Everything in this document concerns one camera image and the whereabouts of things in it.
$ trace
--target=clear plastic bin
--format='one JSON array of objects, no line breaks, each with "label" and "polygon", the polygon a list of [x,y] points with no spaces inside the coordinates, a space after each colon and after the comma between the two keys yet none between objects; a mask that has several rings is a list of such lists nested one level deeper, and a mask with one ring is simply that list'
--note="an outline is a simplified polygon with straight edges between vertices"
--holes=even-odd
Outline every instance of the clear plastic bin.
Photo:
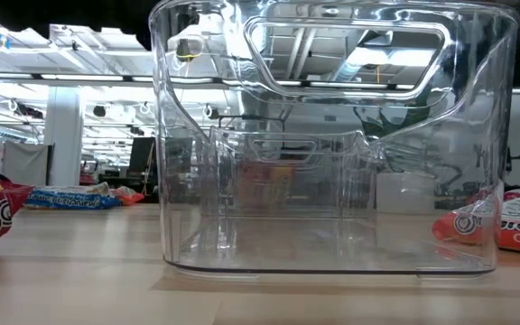
[{"label": "clear plastic bin", "polygon": [[[151,30],[169,264],[495,269],[511,9],[179,0],[156,6]],[[476,238],[470,245],[437,233],[451,212],[450,228]]]}]

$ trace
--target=wooden table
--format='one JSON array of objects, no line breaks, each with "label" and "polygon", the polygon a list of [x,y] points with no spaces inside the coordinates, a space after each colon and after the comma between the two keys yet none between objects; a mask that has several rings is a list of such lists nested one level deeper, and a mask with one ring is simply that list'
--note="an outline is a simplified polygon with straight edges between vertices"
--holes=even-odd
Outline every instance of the wooden table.
[{"label": "wooden table", "polygon": [[520,324],[520,254],[480,279],[205,281],[162,260],[157,205],[23,210],[0,240],[0,325]]}]

